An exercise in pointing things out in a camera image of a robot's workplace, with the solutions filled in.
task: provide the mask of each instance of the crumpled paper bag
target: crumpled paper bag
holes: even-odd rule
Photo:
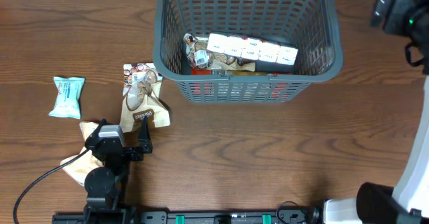
[[[79,123],[80,130],[83,135],[83,139],[86,141],[88,136],[93,133],[93,131],[97,128],[98,123],[88,122],[88,121],[82,121]],[[80,151],[80,153],[84,152],[86,150],[85,147]],[[75,156],[71,156],[63,161],[61,161],[61,164],[66,163],[67,161],[73,159]],[[88,151],[85,155],[74,161],[73,163],[65,166],[63,170],[71,176],[77,183],[79,183],[81,186],[84,186],[85,184],[85,178],[86,175],[88,175],[91,170],[94,170],[95,168],[103,167],[103,163],[93,156],[92,151]]]

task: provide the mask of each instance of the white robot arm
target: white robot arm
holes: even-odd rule
[[[424,83],[423,113],[410,159],[392,198],[407,212],[417,209],[429,218],[429,77]],[[362,224],[356,197],[326,201],[323,217],[325,224]]]
[[[384,19],[384,32],[411,38],[407,61],[411,66],[423,65],[423,73],[429,75],[429,0],[379,0],[371,25],[378,26]],[[411,62],[410,47],[419,48],[423,59]],[[429,218],[429,76],[420,126],[396,187],[365,183],[357,197],[326,201],[323,210],[325,224],[419,223],[418,217],[424,222],[427,219],[422,217]]]

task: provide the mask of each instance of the gray plastic basket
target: gray plastic basket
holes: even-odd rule
[[[185,33],[255,36],[298,47],[294,75],[190,75]],[[157,0],[154,64],[190,101],[284,102],[343,65],[334,0]]]

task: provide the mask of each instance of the snack package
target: snack package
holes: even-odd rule
[[[120,126],[124,133],[140,129],[145,116],[149,127],[170,125],[170,114],[160,103],[162,76],[153,63],[125,64]]]
[[[85,78],[72,77],[62,78],[54,77],[58,95],[56,97],[55,107],[49,113],[53,117],[73,117],[80,119],[79,97],[82,91]]]
[[[93,133],[93,131],[97,128],[98,123],[92,123],[87,121],[82,121],[79,123],[80,130],[83,135],[83,139],[86,141],[88,136]],[[80,151],[80,153],[84,152],[86,150],[85,147]],[[64,164],[67,161],[73,159],[75,156],[71,156],[63,161],[61,161],[60,164]],[[63,170],[71,176],[77,183],[79,183],[81,186],[84,186],[85,184],[85,178],[86,175],[88,175],[89,172],[94,170],[95,168],[103,167],[103,163],[93,156],[92,151],[88,151],[86,154],[84,154],[82,157],[74,161],[73,163],[65,166]]]
[[[217,36],[218,41],[224,39],[222,35]],[[234,55],[224,54],[224,51],[226,53],[226,51],[229,50],[226,46],[222,46],[221,49],[217,49],[219,52],[208,50],[208,38],[198,39],[191,34],[185,34],[183,40],[186,43],[186,55],[191,66],[195,69],[255,71],[256,63],[252,61],[242,61],[240,57],[236,57],[238,56],[238,52]]]

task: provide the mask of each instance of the white box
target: white box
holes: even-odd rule
[[[295,64],[298,49],[287,46],[280,46],[279,54],[276,62],[279,64],[287,64],[293,66]]]
[[[256,38],[247,38],[245,40],[245,48],[241,53],[241,57],[248,60],[259,59],[259,52],[261,47],[261,40]]]
[[[225,54],[230,56],[241,57],[245,47],[245,40],[240,36],[229,36],[225,46]]]
[[[223,53],[227,45],[228,36],[210,33],[208,37],[207,50],[211,52]]]
[[[259,60],[266,62],[276,62],[280,50],[280,45],[271,42],[262,42]]]

